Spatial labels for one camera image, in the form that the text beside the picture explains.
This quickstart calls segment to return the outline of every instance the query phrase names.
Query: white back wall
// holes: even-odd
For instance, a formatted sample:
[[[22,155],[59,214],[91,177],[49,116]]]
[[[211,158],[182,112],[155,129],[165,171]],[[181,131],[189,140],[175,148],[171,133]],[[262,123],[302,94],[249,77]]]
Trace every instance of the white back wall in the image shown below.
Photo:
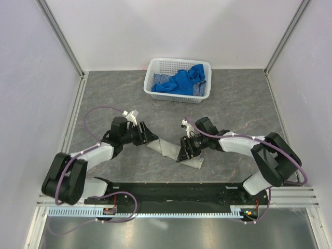
[[[301,0],[47,0],[84,70],[155,57],[264,68]]]
[[[270,78],[294,151],[332,231],[332,2],[314,0]]]
[[[79,77],[34,0],[0,8],[0,248],[23,248]]]

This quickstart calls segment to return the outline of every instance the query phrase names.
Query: reflective metal surface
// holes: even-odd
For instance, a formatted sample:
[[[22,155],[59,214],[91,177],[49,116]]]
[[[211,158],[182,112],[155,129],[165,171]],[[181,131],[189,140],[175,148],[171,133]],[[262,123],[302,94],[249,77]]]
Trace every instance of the reflective metal surface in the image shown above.
[[[49,217],[55,232],[91,218]],[[269,210],[255,225],[228,219],[137,218],[123,224],[90,223],[62,237],[44,231],[40,248],[318,248],[305,209]]]

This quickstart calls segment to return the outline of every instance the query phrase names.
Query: clothing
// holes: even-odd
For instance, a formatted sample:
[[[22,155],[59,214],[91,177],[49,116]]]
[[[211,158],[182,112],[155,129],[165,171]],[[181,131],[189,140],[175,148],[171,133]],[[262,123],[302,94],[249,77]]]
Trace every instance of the clothing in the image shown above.
[[[193,66],[189,71],[179,70],[173,76],[155,74],[152,92],[164,92],[181,95],[201,96],[205,92],[206,81],[203,64]]]

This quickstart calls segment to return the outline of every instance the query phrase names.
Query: metal corner post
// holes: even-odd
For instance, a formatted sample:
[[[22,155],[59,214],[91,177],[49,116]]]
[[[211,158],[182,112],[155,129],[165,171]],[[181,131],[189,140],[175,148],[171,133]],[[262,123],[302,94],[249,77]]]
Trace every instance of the metal corner post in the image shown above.
[[[36,0],[37,4],[39,5],[40,9],[44,13],[44,16],[46,17],[47,21],[49,22],[50,26],[52,27],[56,37],[58,38],[61,46],[63,47],[64,51],[68,55],[70,61],[72,62],[76,72],[83,77],[84,71],[81,68],[80,64],[78,63],[72,49],[70,48],[64,34],[62,33],[50,7],[46,3],[46,0]]]
[[[276,47],[269,63],[267,64],[266,68],[264,69],[264,72],[266,75],[271,71],[273,65],[275,64],[280,53],[282,52],[283,48],[285,47],[286,43],[288,42],[289,38],[291,37],[295,27],[297,26],[299,20],[301,19],[303,13],[309,6],[310,2],[311,2],[311,0],[302,0],[302,2],[300,3],[300,5],[297,8],[292,20],[290,21],[284,35],[282,36],[278,46]]]

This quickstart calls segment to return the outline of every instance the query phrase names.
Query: cable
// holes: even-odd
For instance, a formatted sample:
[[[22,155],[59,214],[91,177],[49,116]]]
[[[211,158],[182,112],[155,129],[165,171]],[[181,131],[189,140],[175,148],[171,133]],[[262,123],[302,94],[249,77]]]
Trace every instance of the cable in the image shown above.
[[[196,125],[190,120],[189,117],[185,117],[185,120],[195,129],[197,130],[199,133],[205,135],[205,136],[208,136],[208,137],[212,137],[212,138],[215,138],[215,139],[226,139],[226,138],[234,138],[234,137],[243,137],[245,139],[250,139],[250,140],[255,140],[257,142],[260,142],[274,150],[276,150],[277,152],[279,152],[280,154],[282,154],[284,157],[286,157],[292,164],[294,164],[294,166],[301,172],[304,180],[302,183],[298,183],[298,182],[292,182],[292,181],[285,181],[286,183],[289,183],[289,184],[301,184],[301,185],[304,185],[308,182],[308,177],[305,173],[305,171],[302,169],[302,167],[297,163],[297,161],[295,161],[289,154],[287,154],[286,152],[284,152],[282,149],[274,146],[273,144],[270,144],[264,140],[261,140],[261,139],[257,139],[255,137],[252,137],[252,136],[248,136],[248,135],[243,135],[243,134],[234,134],[234,135],[223,135],[223,136],[214,136],[214,135],[210,135],[210,134],[207,134],[201,130],[199,130]]]
[[[87,126],[87,117],[88,117],[88,115],[90,114],[90,112],[92,112],[92,111],[94,111],[94,110],[97,110],[97,109],[101,109],[101,108],[113,109],[113,110],[117,110],[118,112],[121,112],[121,113],[125,112],[125,110],[118,109],[118,108],[115,108],[115,107],[112,107],[112,106],[98,106],[98,107],[95,107],[95,108],[89,110],[89,111],[85,114],[84,119],[83,119],[84,127],[85,127],[85,129],[87,130],[87,132],[90,134],[90,136],[92,136],[94,139],[96,139],[97,142],[99,142],[100,139],[99,139],[96,135],[94,135],[94,134],[91,132],[91,130],[89,129],[89,127]]]
[[[105,195],[105,196],[92,196],[91,198],[93,198],[93,199],[104,199],[104,198],[108,198],[108,197],[115,196],[115,195],[120,195],[120,194],[130,196],[134,200],[134,202],[135,202],[134,211],[127,218],[124,218],[124,219],[121,219],[121,220],[98,220],[98,219],[90,219],[90,220],[87,220],[86,222],[83,222],[82,224],[78,225],[77,227],[74,227],[71,230],[69,230],[67,232],[64,232],[64,233],[56,233],[56,232],[52,231],[51,228],[50,228],[50,220],[48,220],[47,221],[47,230],[53,236],[60,237],[60,236],[66,235],[68,233],[71,233],[71,232],[77,230],[78,228],[81,228],[82,226],[90,224],[92,222],[98,222],[98,221],[100,221],[101,223],[124,223],[124,222],[130,221],[131,218],[136,214],[136,211],[137,211],[137,200],[136,200],[135,196],[132,195],[131,193],[126,192],[126,191],[118,191],[118,192],[110,193],[110,194]]]
[[[83,150],[81,151],[80,153],[78,153],[77,155],[73,156],[69,162],[66,164],[66,167],[64,167],[62,173],[61,173],[61,176],[60,176],[60,179],[58,181],[58,184],[57,184],[57,188],[56,188],[56,194],[55,194],[55,200],[56,200],[56,205],[61,205],[62,202],[59,202],[59,192],[60,192],[60,187],[61,187],[61,184],[62,184],[62,181],[65,177],[65,174],[67,173],[69,167],[72,165],[72,163],[77,159],[79,158],[80,156],[84,155],[85,153],[88,153],[88,152],[91,152],[95,149],[98,149],[100,147],[100,143],[96,144],[95,146],[91,147],[91,148],[88,148],[86,150]]]

